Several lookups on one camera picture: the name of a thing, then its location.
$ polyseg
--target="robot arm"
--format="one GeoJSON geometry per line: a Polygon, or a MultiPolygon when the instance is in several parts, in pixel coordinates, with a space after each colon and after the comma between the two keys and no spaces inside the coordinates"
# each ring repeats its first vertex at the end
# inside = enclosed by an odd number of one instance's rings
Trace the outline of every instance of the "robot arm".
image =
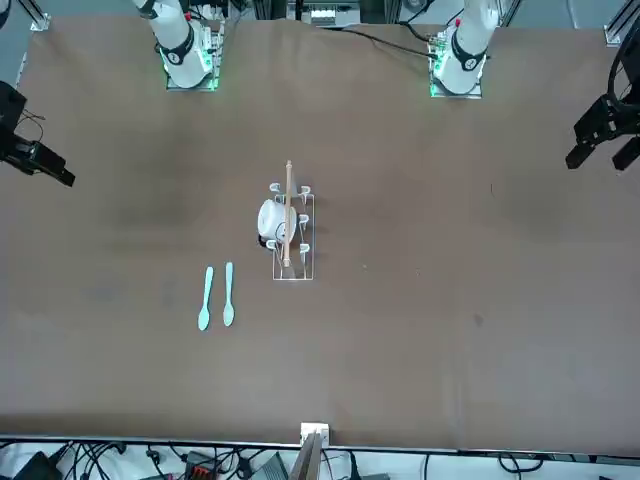
{"type": "Polygon", "coordinates": [[[11,0],[0,0],[0,28],[7,23],[9,10],[11,10],[11,0]]]}
{"type": "Polygon", "coordinates": [[[203,51],[211,47],[211,30],[188,22],[179,0],[133,0],[142,18],[149,20],[160,55],[171,79],[181,88],[198,85],[211,73],[203,51]]]}
{"type": "Polygon", "coordinates": [[[466,0],[460,25],[450,27],[442,66],[435,72],[454,95],[469,93],[478,83],[487,47],[500,21],[497,0],[466,0]]]}

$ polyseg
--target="white cup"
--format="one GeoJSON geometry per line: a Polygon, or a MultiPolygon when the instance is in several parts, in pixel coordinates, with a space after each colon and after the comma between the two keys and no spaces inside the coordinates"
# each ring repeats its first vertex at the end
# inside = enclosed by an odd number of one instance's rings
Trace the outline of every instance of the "white cup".
{"type": "MultiPolygon", "coordinates": [[[[285,208],[284,204],[271,199],[266,200],[262,204],[258,212],[258,234],[262,238],[284,243],[285,208]]],[[[289,224],[291,226],[289,243],[291,243],[298,224],[298,215],[296,214],[296,209],[293,207],[289,209],[289,224]]]]}

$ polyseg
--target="light blue spoon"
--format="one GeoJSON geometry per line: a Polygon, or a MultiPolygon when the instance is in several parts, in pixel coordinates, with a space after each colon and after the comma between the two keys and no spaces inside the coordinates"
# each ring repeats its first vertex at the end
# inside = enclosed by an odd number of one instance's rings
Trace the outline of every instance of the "light blue spoon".
{"type": "Polygon", "coordinates": [[[231,305],[231,287],[233,286],[233,263],[227,262],[227,304],[224,306],[224,325],[230,327],[233,323],[235,310],[231,305]]]}
{"type": "Polygon", "coordinates": [[[202,331],[209,326],[209,292],[213,283],[214,271],[213,267],[207,267],[207,272],[204,276],[204,297],[202,298],[202,309],[198,314],[198,328],[202,331]]]}

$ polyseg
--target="wire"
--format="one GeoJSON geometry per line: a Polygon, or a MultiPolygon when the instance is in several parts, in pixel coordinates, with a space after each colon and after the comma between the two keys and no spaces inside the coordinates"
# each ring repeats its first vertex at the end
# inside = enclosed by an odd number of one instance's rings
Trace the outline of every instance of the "wire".
{"type": "Polygon", "coordinates": [[[423,42],[429,43],[430,38],[420,35],[418,32],[416,32],[416,29],[413,28],[413,25],[410,25],[409,22],[400,22],[400,25],[407,27],[411,32],[411,35],[416,37],[418,40],[422,40],[423,42]]]}
{"type": "Polygon", "coordinates": [[[360,472],[358,471],[358,462],[356,462],[356,456],[351,450],[349,450],[349,457],[351,458],[351,475],[349,476],[349,478],[351,480],[362,480],[360,472]]]}
{"type": "Polygon", "coordinates": [[[24,109],[25,112],[27,112],[27,114],[31,115],[33,118],[37,118],[38,120],[46,120],[46,118],[44,118],[42,115],[36,115],[35,113],[27,110],[26,108],[24,109]]]}
{"type": "MultiPolygon", "coordinates": [[[[205,463],[209,463],[209,462],[213,461],[215,474],[216,475],[218,475],[218,474],[226,475],[227,473],[229,473],[231,471],[231,468],[228,468],[226,471],[221,470],[220,466],[222,466],[222,463],[225,462],[227,460],[227,458],[229,458],[230,456],[233,457],[234,454],[240,455],[240,452],[242,452],[243,450],[245,450],[245,448],[239,448],[239,449],[235,449],[234,448],[231,451],[223,453],[222,455],[220,455],[220,457],[223,457],[223,458],[219,459],[218,450],[215,447],[213,447],[213,452],[214,452],[213,458],[207,458],[206,460],[203,460],[201,462],[195,463],[195,464],[191,465],[190,468],[193,469],[194,467],[198,467],[200,465],[204,465],[205,463]]],[[[178,480],[183,480],[186,477],[187,472],[189,472],[189,470],[185,469],[184,473],[178,477],[178,480]]]]}
{"type": "Polygon", "coordinates": [[[40,117],[40,116],[37,116],[37,115],[32,115],[32,114],[30,114],[30,115],[25,115],[24,117],[22,117],[22,118],[20,119],[20,121],[18,121],[18,123],[16,124],[16,127],[17,127],[18,125],[20,125],[22,122],[24,122],[25,120],[31,120],[31,121],[32,121],[33,123],[35,123],[35,124],[38,126],[38,128],[40,129],[40,137],[38,138],[38,142],[39,142],[40,140],[42,140],[42,137],[44,136],[44,129],[42,128],[42,125],[40,124],[40,122],[39,122],[38,120],[36,120],[36,118],[44,119],[44,117],[40,117]]]}
{"type": "Polygon", "coordinates": [[[189,457],[188,457],[188,455],[187,455],[186,453],[182,453],[182,454],[181,454],[181,453],[180,453],[180,452],[178,452],[178,451],[175,449],[175,447],[174,447],[173,445],[171,445],[171,444],[169,444],[169,448],[171,449],[171,451],[172,451],[173,453],[175,453],[176,457],[178,457],[182,463],[187,463],[187,459],[188,459],[189,457]]]}
{"type": "Polygon", "coordinates": [[[520,464],[518,464],[518,461],[516,460],[516,458],[513,455],[511,455],[510,453],[499,453],[498,454],[498,463],[500,464],[500,466],[502,467],[502,469],[505,472],[513,473],[515,475],[518,475],[518,480],[522,480],[522,474],[523,473],[531,473],[531,472],[535,472],[537,470],[540,470],[542,468],[542,465],[544,464],[544,460],[538,460],[538,464],[533,466],[533,467],[521,468],[520,464]],[[503,457],[507,457],[509,460],[511,460],[513,462],[513,465],[515,466],[515,468],[507,467],[504,464],[503,457]]]}
{"type": "Polygon", "coordinates": [[[451,17],[449,20],[447,20],[447,23],[445,23],[445,25],[448,27],[449,25],[451,25],[451,22],[453,22],[456,18],[458,18],[458,16],[464,12],[464,8],[461,8],[459,12],[455,13],[453,15],[453,17],[451,17]]]}
{"type": "Polygon", "coordinates": [[[406,23],[411,23],[413,22],[416,18],[418,18],[420,15],[422,15],[423,13],[426,13],[427,10],[429,10],[429,7],[431,6],[431,4],[433,2],[435,2],[436,0],[427,0],[427,3],[424,4],[424,7],[422,7],[420,10],[418,10],[416,13],[413,14],[413,16],[407,20],[406,23]]]}
{"type": "Polygon", "coordinates": [[[373,40],[374,42],[383,43],[385,45],[389,45],[390,47],[397,48],[398,50],[402,50],[403,52],[413,53],[414,55],[420,55],[421,57],[432,58],[434,60],[438,59],[438,56],[434,53],[421,52],[419,50],[414,50],[412,48],[403,47],[402,45],[398,45],[397,43],[392,43],[387,40],[383,40],[382,38],[374,37],[373,35],[369,35],[368,33],[359,32],[357,30],[338,30],[339,32],[348,32],[353,33],[354,35],[359,35],[364,38],[368,38],[369,40],[373,40]]]}
{"type": "Polygon", "coordinates": [[[429,466],[429,458],[431,458],[430,454],[427,454],[424,457],[424,470],[422,471],[422,480],[427,480],[427,467],[429,466]]]}
{"type": "Polygon", "coordinates": [[[327,462],[327,469],[329,470],[329,477],[331,477],[331,480],[334,480],[334,478],[333,478],[333,470],[331,469],[331,462],[329,461],[329,457],[327,457],[327,452],[323,450],[322,451],[322,455],[324,456],[325,462],[327,462]]]}
{"type": "Polygon", "coordinates": [[[94,448],[93,445],[90,445],[88,447],[84,446],[85,451],[87,451],[86,449],[88,448],[89,459],[90,459],[90,462],[87,462],[87,465],[85,465],[85,467],[84,467],[85,468],[85,472],[87,471],[87,466],[91,465],[89,467],[89,471],[87,472],[87,477],[86,478],[90,478],[91,477],[91,471],[93,470],[93,467],[96,466],[96,467],[98,467],[98,473],[100,473],[100,478],[102,478],[103,480],[110,480],[109,475],[107,475],[104,472],[104,470],[102,469],[102,466],[100,465],[100,461],[98,459],[102,455],[104,455],[104,453],[107,450],[109,450],[111,448],[111,446],[112,445],[110,445],[110,444],[104,445],[102,447],[102,450],[100,450],[101,446],[98,445],[98,446],[96,446],[96,450],[95,451],[93,450],[93,448],[94,448]]]}

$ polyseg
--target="table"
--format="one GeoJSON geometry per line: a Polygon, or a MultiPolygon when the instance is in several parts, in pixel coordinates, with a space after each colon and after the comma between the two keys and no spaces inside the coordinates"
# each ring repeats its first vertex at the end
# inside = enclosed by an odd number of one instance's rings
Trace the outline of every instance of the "table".
{"type": "Polygon", "coordinates": [[[215,94],[167,93],[144,21],[54,20],[21,90],[77,180],[0,168],[3,431],[639,453],[637,168],[564,166],[601,32],[499,30],[485,98],[445,101],[424,59],[284,20],[237,25],[215,94]],[[304,285],[256,244],[288,159],[304,285]]]}

